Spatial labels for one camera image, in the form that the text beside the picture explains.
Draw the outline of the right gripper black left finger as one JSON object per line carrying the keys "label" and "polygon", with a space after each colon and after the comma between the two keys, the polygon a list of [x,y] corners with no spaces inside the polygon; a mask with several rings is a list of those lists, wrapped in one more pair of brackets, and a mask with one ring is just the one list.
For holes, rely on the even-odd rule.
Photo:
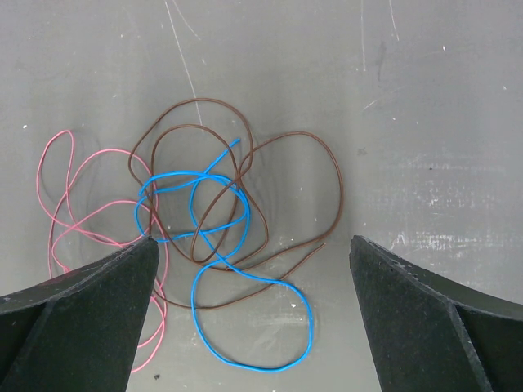
{"label": "right gripper black left finger", "polygon": [[143,238],[1,298],[3,391],[124,391],[159,266]]}

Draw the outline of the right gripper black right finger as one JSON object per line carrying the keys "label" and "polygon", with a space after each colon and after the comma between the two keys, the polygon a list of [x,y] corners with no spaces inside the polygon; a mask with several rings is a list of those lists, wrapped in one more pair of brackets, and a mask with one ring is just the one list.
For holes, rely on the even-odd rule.
{"label": "right gripper black right finger", "polygon": [[350,267],[383,391],[520,391],[522,306],[351,240]]}

